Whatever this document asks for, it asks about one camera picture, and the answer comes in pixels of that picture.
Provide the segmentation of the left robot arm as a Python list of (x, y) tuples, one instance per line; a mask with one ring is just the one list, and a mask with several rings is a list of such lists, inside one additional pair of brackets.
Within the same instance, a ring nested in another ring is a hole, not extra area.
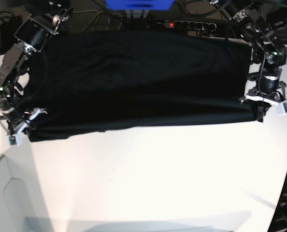
[(286, 84), (280, 81), (282, 67), (287, 64), (287, 47), (254, 7), (253, 0), (210, 0), (217, 11), (225, 11), (237, 23), (243, 39), (253, 49), (253, 62), (260, 64), (258, 72), (249, 75), (255, 87), (241, 98), (280, 108), (287, 107)]

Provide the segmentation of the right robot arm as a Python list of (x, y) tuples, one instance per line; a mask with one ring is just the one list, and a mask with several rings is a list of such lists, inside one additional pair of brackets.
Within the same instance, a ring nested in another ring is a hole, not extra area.
[(0, 8), (15, 7), (30, 15), (14, 33), (17, 42), (5, 53), (0, 66), (0, 122), (8, 122), (8, 135), (20, 133), (30, 125), (30, 119), (17, 108), (19, 97), (15, 90), (19, 76), (26, 70), (24, 65), (59, 33), (73, 11), (68, 0), (0, 0)]

